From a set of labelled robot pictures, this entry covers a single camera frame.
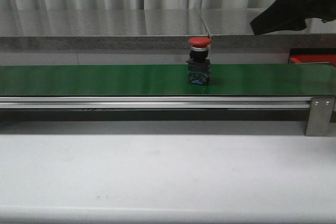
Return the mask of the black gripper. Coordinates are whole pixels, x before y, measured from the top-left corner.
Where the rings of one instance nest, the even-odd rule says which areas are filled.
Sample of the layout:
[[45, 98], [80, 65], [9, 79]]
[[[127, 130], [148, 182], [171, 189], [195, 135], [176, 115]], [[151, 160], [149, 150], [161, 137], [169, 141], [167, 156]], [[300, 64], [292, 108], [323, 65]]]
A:
[[306, 18], [319, 18], [324, 23], [335, 20], [335, 0], [275, 0], [250, 26], [255, 35], [300, 31], [307, 27]]

